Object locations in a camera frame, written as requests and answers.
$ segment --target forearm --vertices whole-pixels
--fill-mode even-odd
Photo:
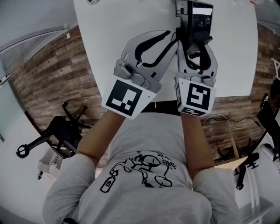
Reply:
[[[100,120],[86,132],[81,139],[77,153],[88,156],[95,166],[107,150],[115,134],[124,122],[125,117],[107,111]]]
[[[208,146],[200,119],[182,113],[182,126],[188,171],[192,179],[202,170],[214,167],[212,152]]]

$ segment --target cartoon drawing on shirt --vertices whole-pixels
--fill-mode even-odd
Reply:
[[[152,155],[142,155],[139,154],[132,159],[126,159],[124,162],[117,163],[109,172],[110,177],[107,178],[107,180],[104,182],[104,184],[101,186],[100,191],[103,193],[108,193],[113,186],[114,182],[116,181],[116,176],[119,175],[119,170],[122,167],[125,172],[130,173],[132,170],[139,171],[142,174],[142,184],[144,184],[146,187],[154,187],[150,182],[148,182],[148,173],[152,172],[152,168],[158,167],[162,163]],[[163,176],[157,175],[154,177],[156,183],[158,186],[156,187],[171,187],[172,182],[166,178],[166,174],[170,168],[167,166],[166,171],[164,172]]]

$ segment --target office chair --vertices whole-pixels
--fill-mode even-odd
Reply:
[[[17,149],[16,154],[19,158],[22,158],[22,159],[26,158],[29,155],[31,149],[48,141],[52,135],[54,135],[54,137],[56,137],[59,141],[57,147],[56,148],[52,147],[52,149],[60,157],[62,157],[63,159],[65,158],[65,156],[63,156],[60,151],[62,145],[70,151],[71,156],[75,155],[78,144],[79,144],[80,140],[82,139],[81,130],[79,130],[79,127],[88,128],[88,129],[91,127],[79,122],[81,115],[87,109],[86,106],[84,106],[82,112],[78,115],[78,117],[76,117],[76,116],[73,117],[69,113],[69,111],[66,109],[67,105],[68,105],[68,103],[65,102],[62,105],[62,108],[64,109],[65,113],[67,114],[69,121],[66,121],[65,117],[63,117],[63,116],[55,116],[53,118],[53,120],[51,121],[51,123],[49,124],[48,128],[41,133],[41,136],[39,138],[37,138],[35,141],[31,142],[28,145],[26,145],[26,144],[21,145]]]

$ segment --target white desk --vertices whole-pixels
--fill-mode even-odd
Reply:
[[[210,42],[218,61],[216,97],[250,95],[257,60],[258,32],[252,4],[233,0],[203,0],[214,5]],[[89,5],[74,0],[78,23],[87,56],[100,90],[113,75],[116,60],[127,42],[152,30],[175,31],[180,19],[175,17],[171,0],[101,0]],[[171,35],[143,54],[153,62],[170,42]],[[175,100],[174,79],[178,72],[177,57],[161,79],[162,89],[154,101]]]

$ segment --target round metal object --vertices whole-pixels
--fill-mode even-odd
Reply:
[[[87,0],[87,3],[90,4],[90,5],[94,5],[98,2],[100,2],[100,0]]]

